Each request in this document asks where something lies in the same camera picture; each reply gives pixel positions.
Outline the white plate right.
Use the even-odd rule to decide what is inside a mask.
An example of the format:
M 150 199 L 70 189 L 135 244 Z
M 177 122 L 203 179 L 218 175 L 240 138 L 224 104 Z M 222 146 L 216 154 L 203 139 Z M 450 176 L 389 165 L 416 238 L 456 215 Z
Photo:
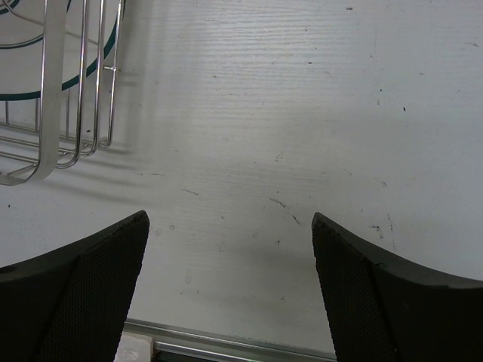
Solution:
M 42 40 L 45 3 L 8 1 L 1 3 L 1 100 L 29 100 L 40 97 Z M 115 45 L 118 1 L 89 1 L 86 75 L 97 68 L 100 6 L 104 6 L 103 55 Z M 81 60 L 82 1 L 66 2 L 66 37 L 62 89 L 78 84 Z

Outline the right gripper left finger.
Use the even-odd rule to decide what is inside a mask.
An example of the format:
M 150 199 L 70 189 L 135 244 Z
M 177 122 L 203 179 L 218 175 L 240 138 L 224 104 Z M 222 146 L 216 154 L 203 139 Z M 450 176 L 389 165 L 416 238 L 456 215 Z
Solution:
M 3 361 L 113 361 L 149 236 L 146 211 L 1 269 Z

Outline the right aluminium frame rail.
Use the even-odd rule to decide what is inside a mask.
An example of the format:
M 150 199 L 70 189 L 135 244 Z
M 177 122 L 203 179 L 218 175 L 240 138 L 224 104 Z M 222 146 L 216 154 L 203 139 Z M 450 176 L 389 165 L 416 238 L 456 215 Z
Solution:
M 335 354 L 128 319 L 124 331 L 152 339 L 154 361 L 335 361 Z

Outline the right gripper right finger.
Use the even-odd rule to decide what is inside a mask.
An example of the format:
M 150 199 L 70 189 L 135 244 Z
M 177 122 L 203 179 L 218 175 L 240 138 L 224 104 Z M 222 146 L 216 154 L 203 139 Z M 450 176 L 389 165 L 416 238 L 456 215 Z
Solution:
M 427 268 L 316 213 L 312 245 L 338 361 L 480 361 L 482 282 Z

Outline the wire dish rack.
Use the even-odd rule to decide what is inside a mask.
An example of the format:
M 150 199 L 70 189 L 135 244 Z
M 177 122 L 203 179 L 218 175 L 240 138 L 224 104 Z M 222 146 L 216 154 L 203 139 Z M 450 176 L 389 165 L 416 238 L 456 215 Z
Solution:
M 45 179 L 112 145 L 118 83 L 118 47 L 125 2 L 118 1 L 115 45 L 103 55 L 104 6 L 100 6 L 97 68 L 86 75 L 88 2 L 82 1 L 81 60 L 78 84 L 62 89 L 66 2 L 45 3 L 40 97 L 1 100 L 1 183 Z

